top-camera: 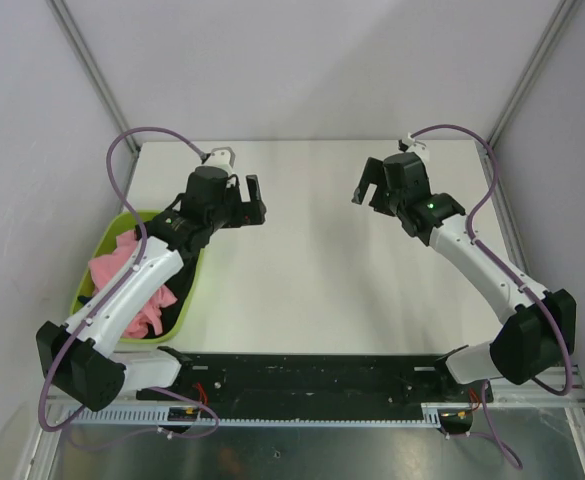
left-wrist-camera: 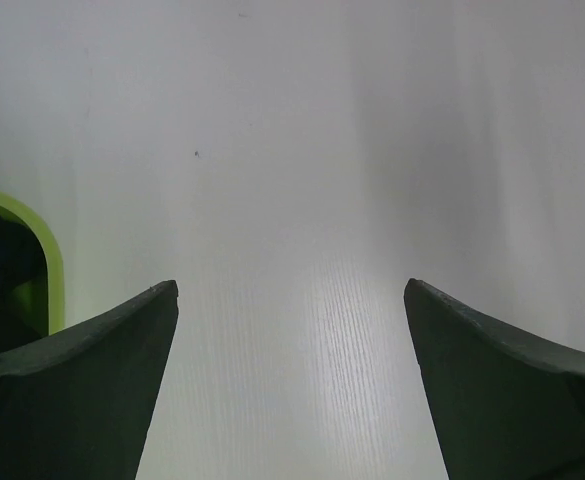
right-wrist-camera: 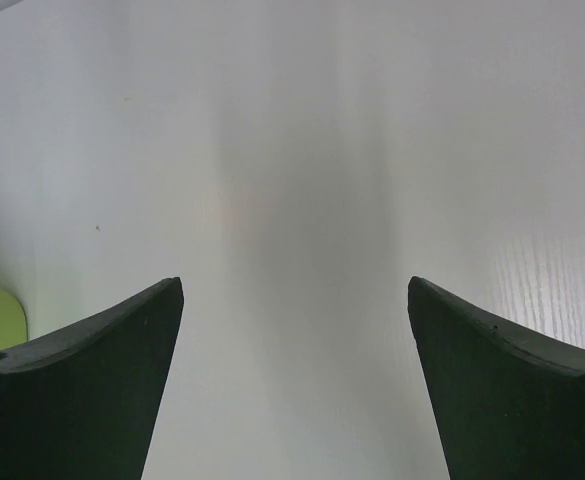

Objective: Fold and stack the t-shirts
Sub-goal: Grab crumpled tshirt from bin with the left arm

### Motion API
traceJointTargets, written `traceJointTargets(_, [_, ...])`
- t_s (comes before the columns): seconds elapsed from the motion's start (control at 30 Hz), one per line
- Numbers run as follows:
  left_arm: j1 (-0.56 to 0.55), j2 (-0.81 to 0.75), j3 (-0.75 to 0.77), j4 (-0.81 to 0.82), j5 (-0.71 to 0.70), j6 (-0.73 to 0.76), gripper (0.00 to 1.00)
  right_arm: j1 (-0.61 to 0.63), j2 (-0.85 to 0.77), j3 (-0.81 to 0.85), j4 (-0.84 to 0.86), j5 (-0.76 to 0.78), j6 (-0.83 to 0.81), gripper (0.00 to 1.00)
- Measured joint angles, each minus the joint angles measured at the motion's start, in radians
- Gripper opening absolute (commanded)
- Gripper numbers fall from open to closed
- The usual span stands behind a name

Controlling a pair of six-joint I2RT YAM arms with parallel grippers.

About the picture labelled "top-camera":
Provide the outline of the pink t shirt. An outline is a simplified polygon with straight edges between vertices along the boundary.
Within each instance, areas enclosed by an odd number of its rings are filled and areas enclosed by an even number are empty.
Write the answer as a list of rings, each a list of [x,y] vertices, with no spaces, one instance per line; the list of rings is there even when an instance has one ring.
[[[103,254],[88,262],[90,275],[94,283],[93,294],[105,288],[114,275],[130,259],[137,248],[138,240],[132,230],[116,237],[116,248],[112,253]],[[163,333],[161,307],[168,307],[176,302],[174,294],[162,285],[134,316],[122,337],[128,339],[145,339],[151,334],[159,336]]]

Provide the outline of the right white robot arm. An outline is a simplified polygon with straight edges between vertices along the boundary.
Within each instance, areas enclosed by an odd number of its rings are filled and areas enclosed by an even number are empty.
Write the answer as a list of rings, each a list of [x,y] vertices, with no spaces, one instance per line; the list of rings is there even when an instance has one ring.
[[[415,152],[368,158],[353,194],[376,212],[397,218],[404,231],[449,261],[478,290],[501,324],[494,340],[460,347],[440,360],[435,393],[456,401],[470,383],[504,378],[522,385],[546,369],[571,364],[576,301],[550,291],[483,243],[460,203],[432,193],[425,163]]]

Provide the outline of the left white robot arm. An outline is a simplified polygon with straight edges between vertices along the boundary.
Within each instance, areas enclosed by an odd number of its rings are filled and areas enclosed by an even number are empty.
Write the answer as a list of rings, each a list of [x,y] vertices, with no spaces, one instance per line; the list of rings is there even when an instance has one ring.
[[[138,222],[138,244],[106,286],[63,324],[46,322],[38,330],[46,388],[55,386],[92,411],[124,392],[159,387],[174,400],[191,392],[193,376],[175,355],[160,349],[117,353],[116,345],[151,297],[197,261],[214,233],[264,223],[259,180],[249,175],[245,183],[247,200],[236,175],[199,166],[166,209]]]

